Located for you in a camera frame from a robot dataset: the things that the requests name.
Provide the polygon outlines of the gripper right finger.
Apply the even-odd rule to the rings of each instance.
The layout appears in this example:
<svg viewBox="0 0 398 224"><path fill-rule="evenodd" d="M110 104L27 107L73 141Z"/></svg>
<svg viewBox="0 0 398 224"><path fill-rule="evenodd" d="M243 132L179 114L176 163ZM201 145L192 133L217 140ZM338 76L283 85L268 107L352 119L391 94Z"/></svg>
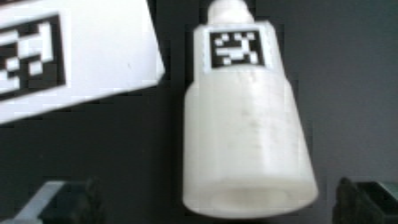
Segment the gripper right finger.
<svg viewBox="0 0 398 224"><path fill-rule="evenodd" d="M334 224L398 224L398 182L339 180Z"/></svg>

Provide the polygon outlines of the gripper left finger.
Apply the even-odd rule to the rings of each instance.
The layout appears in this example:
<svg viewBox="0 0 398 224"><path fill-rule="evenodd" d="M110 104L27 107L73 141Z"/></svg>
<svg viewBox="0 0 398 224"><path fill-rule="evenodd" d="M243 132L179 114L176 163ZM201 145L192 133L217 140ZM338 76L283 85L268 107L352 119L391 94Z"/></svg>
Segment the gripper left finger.
<svg viewBox="0 0 398 224"><path fill-rule="evenodd" d="M48 181L16 214L27 224L105 224L105 205L96 179Z"/></svg>

